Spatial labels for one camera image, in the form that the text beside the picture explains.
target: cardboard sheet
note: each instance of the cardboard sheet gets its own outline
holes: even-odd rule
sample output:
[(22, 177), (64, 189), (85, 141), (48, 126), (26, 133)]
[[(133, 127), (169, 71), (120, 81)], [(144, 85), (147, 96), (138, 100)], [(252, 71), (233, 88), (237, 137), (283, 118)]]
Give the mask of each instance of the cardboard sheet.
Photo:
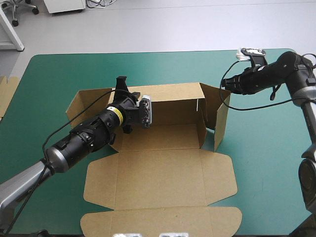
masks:
[(112, 237), (118, 233), (158, 237), (167, 232), (185, 232), (190, 237), (230, 237), (240, 223), (241, 212), (235, 207), (173, 207), (89, 213), (80, 222), (86, 237)]
[(0, 77), (0, 120), (4, 117), (19, 82), (17, 77), (11, 77), (9, 80), (6, 77)]

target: black wire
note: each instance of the black wire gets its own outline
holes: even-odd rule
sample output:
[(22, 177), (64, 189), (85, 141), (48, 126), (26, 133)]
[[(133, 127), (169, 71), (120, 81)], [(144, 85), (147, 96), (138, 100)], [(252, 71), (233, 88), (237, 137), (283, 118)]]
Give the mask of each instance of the black wire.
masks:
[(294, 101), (294, 100), (302, 100), (304, 99), (305, 102), (314, 102), (315, 103), (315, 100), (311, 100), (309, 98), (306, 98), (306, 97), (296, 97), (296, 98), (292, 98), (292, 99), (289, 99), (289, 100), (285, 100), (285, 101), (281, 101), (281, 102), (278, 102), (278, 103), (274, 103), (274, 104), (270, 104), (270, 105), (263, 105), (263, 106), (258, 106), (258, 107), (253, 107), (253, 108), (245, 108), (245, 109), (241, 109), (241, 108), (236, 108), (236, 107), (233, 107), (233, 106), (229, 106), (228, 104), (226, 104), (226, 102), (224, 101), (223, 99), (223, 94), (222, 94), (222, 81), (224, 80), (224, 77), (226, 76), (226, 74), (232, 69), (232, 67), (237, 64), (239, 61), (236, 61), (234, 62), (229, 68), (228, 70), (224, 73), (222, 79), (221, 79), (221, 83), (219, 85), (219, 95), (221, 97), (221, 100), (222, 100), (222, 103), (230, 108), (230, 109), (233, 109), (233, 110), (237, 110), (237, 111), (250, 111), (250, 110), (258, 110), (258, 109), (264, 109), (264, 108), (268, 108), (268, 107), (272, 107), (272, 106), (276, 106), (276, 105), (282, 105), (282, 104), (285, 104), (285, 103), (288, 103), (288, 102), (291, 102), (291, 101)]
[(70, 124), (72, 121), (74, 121), (76, 118), (78, 118), (80, 115), (82, 115), (84, 112), (86, 112), (92, 105), (94, 105), (97, 101), (99, 101), (102, 97), (106, 96), (109, 93), (112, 93), (114, 91), (121, 91), (121, 92), (126, 92), (127, 94), (131, 94), (129, 91), (127, 90), (121, 90), (121, 89), (114, 89), (114, 90), (110, 90), (104, 94), (102, 94), (101, 96), (99, 96), (95, 101), (93, 101), (88, 107), (86, 107), (84, 110), (82, 110), (79, 114), (77, 114), (76, 116), (74, 116), (71, 120), (69, 120), (67, 123), (65, 123), (64, 125), (62, 125), (59, 129), (55, 130), (54, 132), (52, 132), (51, 134), (49, 134), (49, 136), (47, 137), (47, 139), (45, 140), (45, 142), (42, 145), (42, 151), (44, 153), (44, 159), (45, 159), (45, 167), (43, 169), (43, 171), (41, 172), (39, 178), (37, 179), (36, 183), (32, 186), (30, 192), (28, 193), (28, 195), (26, 196), (22, 206), (20, 207), (20, 209), (18, 210), (18, 212), (16, 213), (14, 219), (12, 220), (12, 222), (10, 223), (8, 229), (6, 230), (4, 236), (8, 236), (9, 232), (12, 230), (16, 220), (18, 219), (18, 217), (20, 216), (21, 212), (23, 211), (24, 207), (26, 206), (27, 202), (29, 201), (29, 199), (31, 198), (32, 194), (34, 193), (36, 187), (39, 185), (41, 179), (43, 178), (45, 171), (47, 170), (47, 168), (49, 167), (49, 159), (45, 150), (45, 146), (48, 143), (49, 139), (56, 134), (57, 132), (59, 132), (61, 129), (63, 129), (64, 127), (66, 127), (68, 124)]

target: open cardboard box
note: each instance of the open cardboard box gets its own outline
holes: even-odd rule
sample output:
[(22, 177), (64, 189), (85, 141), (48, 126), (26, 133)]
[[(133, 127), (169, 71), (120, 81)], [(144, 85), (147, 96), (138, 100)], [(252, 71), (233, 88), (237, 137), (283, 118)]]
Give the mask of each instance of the open cardboard box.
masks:
[(0, 77), (0, 121), (9, 107), (18, 85), (19, 78), (17, 77), (11, 77), (9, 80), (6, 77)]
[[(79, 91), (67, 109), (72, 118), (112, 88)], [(117, 233), (189, 233), (191, 237), (231, 237), (241, 223), (236, 207), (209, 207), (237, 192), (229, 156), (200, 149), (206, 128), (213, 129), (214, 150), (223, 139), (228, 109), (219, 89), (202, 83), (129, 87), (152, 98), (153, 124), (117, 129), (117, 154), (89, 164), (84, 199), (114, 211), (81, 219), (86, 237)], [(226, 103), (230, 93), (223, 90)], [(113, 100), (109, 95), (73, 121), (93, 116)]]

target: box lid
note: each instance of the box lid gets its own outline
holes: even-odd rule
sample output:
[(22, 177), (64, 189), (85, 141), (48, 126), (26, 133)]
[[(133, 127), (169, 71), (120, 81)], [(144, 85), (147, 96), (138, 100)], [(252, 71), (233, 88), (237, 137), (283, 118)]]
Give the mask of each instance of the box lid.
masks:
[(240, 210), (207, 205), (236, 192), (229, 156), (202, 149), (120, 152), (90, 163), (84, 189), (86, 201), (115, 211), (86, 214), (80, 224), (86, 237), (230, 237)]
[(91, 162), (83, 197), (125, 210), (207, 206), (236, 192), (229, 156), (175, 149), (120, 152)]
[[(222, 104), (218, 88), (194, 82), (134, 86), (128, 89), (151, 96), (153, 124), (145, 130), (134, 126), (131, 134), (123, 134), (122, 129), (117, 129), (116, 140), (112, 145), (115, 150), (121, 152), (199, 148), (205, 141), (206, 128), (215, 130), (214, 149), (217, 149), (222, 141), (228, 109)], [(73, 118), (96, 98), (110, 90), (112, 88), (79, 91), (66, 111), (68, 118)], [(74, 120), (72, 126), (104, 109), (112, 102), (113, 96), (104, 96)], [(229, 103), (230, 92), (223, 90), (223, 97), (226, 103)]]

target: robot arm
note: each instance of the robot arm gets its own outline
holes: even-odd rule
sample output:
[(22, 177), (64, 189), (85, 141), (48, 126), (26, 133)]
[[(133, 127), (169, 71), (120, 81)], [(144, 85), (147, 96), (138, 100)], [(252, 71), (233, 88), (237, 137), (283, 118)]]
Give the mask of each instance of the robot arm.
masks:
[(267, 64), (263, 50), (243, 48), (240, 61), (251, 61), (251, 68), (221, 85), (235, 94), (250, 95), (272, 87), (273, 93), (285, 83), (293, 103), (301, 107), (312, 145), (302, 154), (305, 158), (299, 167), (299, 179), (306, 209), (316, 214), (316, 78), (315, 65), (294, 52), (283, 53), (276, 62)]
[(82, 122), (64, 137), (46, 150), (49, 166), (45, 169), (45, 160), (0, 184), (0, 234), (7, 230), (14, 216), (14, 209), (39, 184), (55, 173), (64, 173), (89, 153), (112, 144), (115, 129), (122, 126), (124, 133), (132, 131), (133, 124), (148, 128), (152, 123), (151, 100), (144, 95), (137, 101), (138, 92), (129, 93), (125, 84), (126, 77), (117, 78), (113, 103), (96, 116)]

